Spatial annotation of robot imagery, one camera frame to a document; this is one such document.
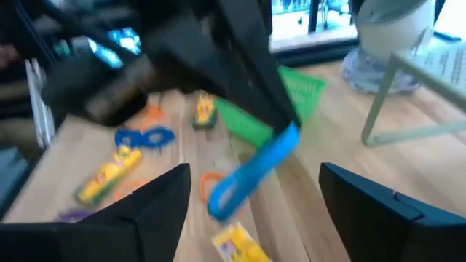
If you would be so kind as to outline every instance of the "blue scissors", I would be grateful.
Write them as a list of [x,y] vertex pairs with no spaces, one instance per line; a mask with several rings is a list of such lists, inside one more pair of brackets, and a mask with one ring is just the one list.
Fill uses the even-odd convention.
[[256,191],[270,170],[293,152],[298,142],[299,129],[292,123],[212,190],[208,200],[209,215],[220,222],[230,219],[242,203]]
[[115,133],[116,146],[126,145],[131,148],[146,147],[158,149],[175,139],[175,134],[166,127],[152,127],[146,132],[122,128]]

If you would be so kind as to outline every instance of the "yellow box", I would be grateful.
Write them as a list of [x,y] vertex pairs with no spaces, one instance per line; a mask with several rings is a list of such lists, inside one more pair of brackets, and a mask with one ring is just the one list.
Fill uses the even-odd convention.
[[272,262],[239,222],[212,238],[225,262]]
[[139,162],[141,152],[127,146],[120,146],[112,160],[100,167],[75,194],[76,199],[85,205],[96,205],[103,195],[123,177],[127,171]]

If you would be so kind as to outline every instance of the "green tray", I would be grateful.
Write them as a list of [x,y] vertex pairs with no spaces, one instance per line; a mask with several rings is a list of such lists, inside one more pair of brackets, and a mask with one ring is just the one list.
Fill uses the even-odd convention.
[[[288,94],[302,121],[308,120],[317,108],[325,81],[286,68],[279,68]],[[241,108],[224,99],[216,99],[216,106],[230,132],[255,146],[261,146],[272,136],[272,128],[255,119]]]

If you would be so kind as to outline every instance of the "gray table leg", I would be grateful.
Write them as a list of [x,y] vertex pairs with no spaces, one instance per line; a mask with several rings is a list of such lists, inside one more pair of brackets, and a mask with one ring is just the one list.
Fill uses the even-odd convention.
[[361,140],[365,145],[368,145],[368,139],[371,135],[372,129],[379,115],[380,108],[382,107],[385,98],[387,97],[388,90],[392,86],[392,81],[395,78],[395,74],[398,71],[398,67],[395,64],[395,61],[390,58],[388,63],[387,72],[385,72],[382,83],[380,84],[379,91],[377,91],[374,102],[372,103],[371,110],[367,116],[366,123],[364,124],[363,132],[361,133]]

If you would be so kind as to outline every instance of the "purple object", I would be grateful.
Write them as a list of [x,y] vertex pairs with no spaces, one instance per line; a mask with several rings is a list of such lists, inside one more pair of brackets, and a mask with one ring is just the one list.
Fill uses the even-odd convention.
[[93,213],[94,212],[91,210],[69,210],[65,213],[59,214],[55,221],[74,223],[82,219],[85,219]]

